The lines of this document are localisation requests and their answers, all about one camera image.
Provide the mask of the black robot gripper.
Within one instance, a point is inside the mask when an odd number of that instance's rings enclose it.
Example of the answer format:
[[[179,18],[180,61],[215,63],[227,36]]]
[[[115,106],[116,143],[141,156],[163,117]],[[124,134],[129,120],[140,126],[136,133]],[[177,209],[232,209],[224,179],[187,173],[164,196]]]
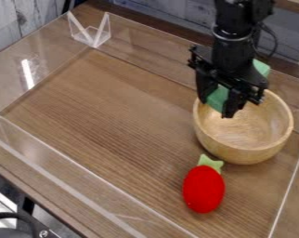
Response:
[[[247,102],[262,103],[264,91],[268,89],[268,77],[264,77],[255,68],[254,59],[231,69],[228,64],[220,66],[203,55],[200,46],[192,46],[189,53],[187,65],[196,72],[197,95],[201,103],[207,102],[208,96],[219,86],[230,89],[221,109],[223,118],[232,118]]]

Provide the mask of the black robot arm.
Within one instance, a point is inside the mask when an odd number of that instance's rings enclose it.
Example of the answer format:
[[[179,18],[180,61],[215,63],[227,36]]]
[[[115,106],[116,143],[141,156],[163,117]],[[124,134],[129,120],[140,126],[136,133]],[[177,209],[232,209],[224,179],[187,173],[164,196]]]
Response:
[[[251,102],[262,103],[268,89],[267,76],[255,65],[260,33],[270,32],[264,20],[274,13],[274,0],[215,0],[216,19],[211,28],[213,45],[205,57],[201,47],[189,48],[188,66],[196,73],[197,96],[203,104],[224,87],[223,118],[234,118]]]

